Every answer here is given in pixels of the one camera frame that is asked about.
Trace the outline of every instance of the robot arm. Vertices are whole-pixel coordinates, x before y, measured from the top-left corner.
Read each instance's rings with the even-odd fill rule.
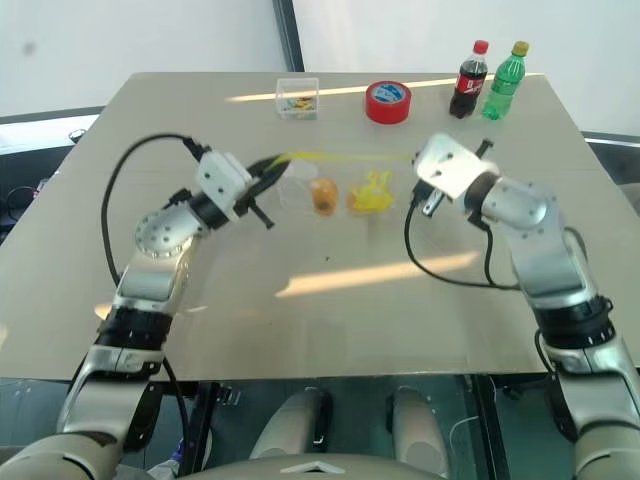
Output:
[[[554,196],[501,176],[446,135],[418,154],[420,179],[504,234],[520,288],[555,367],[555,416],[576,444],[576,475],[640,478],[640,378],[609,320],[584,252],[565,230]]]
[[[271,157],[245,168],[208,151],[196,181],[202,189],[144,217],[136,251],[118,284],[112,309],[90,347],[58,419],[58,434],[38,441],[0,467],[0,479],[107,480],[126,451],[149,441],[162,398],[150,381],[185,288],[199,242],[252,210],[273,222],[255,198],[288,162]]]

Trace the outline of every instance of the yellow bottle cap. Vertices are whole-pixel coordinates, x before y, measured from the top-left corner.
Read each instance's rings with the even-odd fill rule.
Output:
[[[516,42],[513,44],[513,50],[511,53],[514,55],[518,55],[519,57],[524,57],[529,51],[529,44],[527,42]]]

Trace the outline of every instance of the table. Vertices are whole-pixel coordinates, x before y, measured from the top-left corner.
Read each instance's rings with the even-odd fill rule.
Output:
[[[0,376],[71,378],[95,337],[94,306],[113,294],[98,220],[109,173],[129,145],[163,131],[192,135],[245,164],[301,150],[411,154],[438,131],[471,149],[490,138],[495,148],[487,158],[504,173],[556,193],[567,222],[585,238],[601,291],[613,298],[617,328],[640,360],[640,222],[544,76],[526,78],[509,117],[491,122],[447,114],[451,74],[306,75],[319,77],[326,93],[313,121],[283,121],[275,113],[272,93],[282,74],[134,75],[0,248]],[[363,88],[349,88],[380,79],[420,82],[400,125],[370,121]],[[387,215],[298,214],[272,190],[259,203],[276,222],[273,230],[247,217],[204,242],[166,344],[178,378],[541,371],[536,325],[521,295],[441,284],[409,266],[401,226],[414,179],[396,165],[404,183]],[[131,159],[110,210],[119,267],[133,251],[137,221],[178,188],[193,187],[194,173],[177,142],[151,144]],[[441,267],[460,254],[473,259],[446,274],[482,279],[484,236],[450,206],[432,220],[416,219],[414,238],[417,255]],[[345,272],[357,285],[336,281]],[[513,280],[500,238],[493,272],[501,282]],[[288,285],[309,279],[331,286],[283,296]]]

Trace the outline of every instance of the green soda bottle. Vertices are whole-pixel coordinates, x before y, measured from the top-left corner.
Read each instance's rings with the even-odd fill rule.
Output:
[[[498,67],[491,91],[482,108],[483,116],[498,120],[509,112],[513,96],[524,78],[524,57],[528,50],[527,42],[516,42],[513,45],[511,56]]]

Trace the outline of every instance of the red tape roll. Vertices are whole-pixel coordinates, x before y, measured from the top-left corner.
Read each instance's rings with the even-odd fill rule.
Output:
[[[409,116],[411,90],[398,82],[372,83],[365,92],[367,116],[387,125],[400,123]]]

